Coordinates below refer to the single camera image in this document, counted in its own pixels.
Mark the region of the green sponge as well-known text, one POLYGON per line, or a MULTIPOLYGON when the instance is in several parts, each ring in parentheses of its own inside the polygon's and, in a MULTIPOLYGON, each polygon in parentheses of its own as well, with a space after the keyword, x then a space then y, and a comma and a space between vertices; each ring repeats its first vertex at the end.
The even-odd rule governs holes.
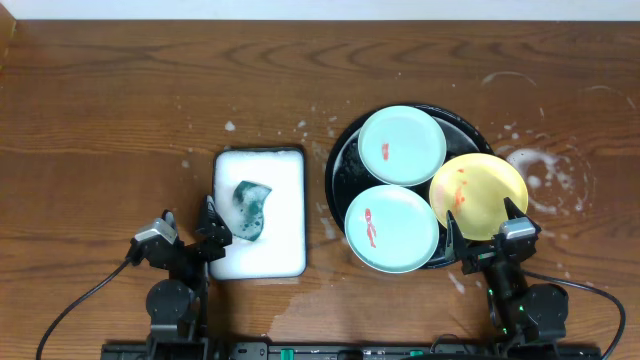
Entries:
POLYGON ((250 181, 241 181, 232 195, 231 229, 236 237, 254 242, 264 228, 264 206, 272 189, 250 181))

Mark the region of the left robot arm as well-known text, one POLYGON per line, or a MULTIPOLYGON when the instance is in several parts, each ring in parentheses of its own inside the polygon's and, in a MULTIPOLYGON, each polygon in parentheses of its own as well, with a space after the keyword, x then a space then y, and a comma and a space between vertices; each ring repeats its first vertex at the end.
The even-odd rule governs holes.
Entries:
POLYGON ((206 325, 209 265, 225 257, 232 233, 216 210, 213 197, 204 197, 196 224, 200 240, 187 245, 179 237, 169 210, 139 229, 126 259, 137 266, 146 260, 166 270, 146 297, 150 334, 148 359, 205 359, 209 355, 206 325))

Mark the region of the yellow plate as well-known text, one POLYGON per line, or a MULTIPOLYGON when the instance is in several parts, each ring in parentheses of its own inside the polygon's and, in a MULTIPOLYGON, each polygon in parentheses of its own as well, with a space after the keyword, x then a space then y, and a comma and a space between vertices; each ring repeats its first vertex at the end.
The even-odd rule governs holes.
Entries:
POLYGON ((507 161, 489 154, 455 157, 431 181, 429 202, 442 225, 452 214, 464 238, 488 241, 508 220, 504 200, 525 212, 528 189, 520 173, 507 161))

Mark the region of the mint plate long red stain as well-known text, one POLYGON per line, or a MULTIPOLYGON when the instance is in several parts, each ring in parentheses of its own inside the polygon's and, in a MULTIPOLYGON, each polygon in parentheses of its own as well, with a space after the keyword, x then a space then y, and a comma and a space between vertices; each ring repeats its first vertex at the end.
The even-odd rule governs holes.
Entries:
POLYGON ((361 261, 392 274, 425 265, 439 242, 439 222, 430 205, 397 185, 375 186, 356 196, 347 209, 344 231, 361 261))

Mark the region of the mint plate small red stain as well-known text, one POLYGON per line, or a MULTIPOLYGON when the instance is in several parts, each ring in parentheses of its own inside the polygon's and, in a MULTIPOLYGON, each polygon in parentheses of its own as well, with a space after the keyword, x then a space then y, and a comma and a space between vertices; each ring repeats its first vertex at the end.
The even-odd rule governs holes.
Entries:
POLYGON ((444 164, 447 144, 432 116, 414 107, 396 105, 367 118, 358 135, 357 149, 375 178, 409 187, 435 175, 444 164))

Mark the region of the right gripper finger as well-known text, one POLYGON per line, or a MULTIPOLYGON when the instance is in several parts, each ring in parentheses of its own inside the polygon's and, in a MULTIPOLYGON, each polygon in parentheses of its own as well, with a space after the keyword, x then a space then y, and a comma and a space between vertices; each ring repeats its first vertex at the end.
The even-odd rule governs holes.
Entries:
POLYGON ((504 206, 509 220, 527 219, 535 229, 536 233, 541 232, 541 227, 527 216, 509 197, 504 198, 504 206))
POLYGON ((446 213, 446 250, 445 257, 461 260, 467 252, 467 241, 451 210, 446 213))

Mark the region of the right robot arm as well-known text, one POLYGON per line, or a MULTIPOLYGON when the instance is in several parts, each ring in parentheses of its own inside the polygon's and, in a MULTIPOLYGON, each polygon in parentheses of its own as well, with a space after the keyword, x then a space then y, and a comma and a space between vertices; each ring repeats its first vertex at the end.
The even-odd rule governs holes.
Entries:
POLYGON ((510 198, 504 199, 507 220, 487 243, 470 245, 451 212, 446 213, 447 245, 465 275, 481 273, 488 285, 490 318, 501 334, 494 351, 502 357, 524 347, 556 346, 566 336, 568 294, 558 285, 530 285, 521 263, 536 253, 541 228, 510 198))

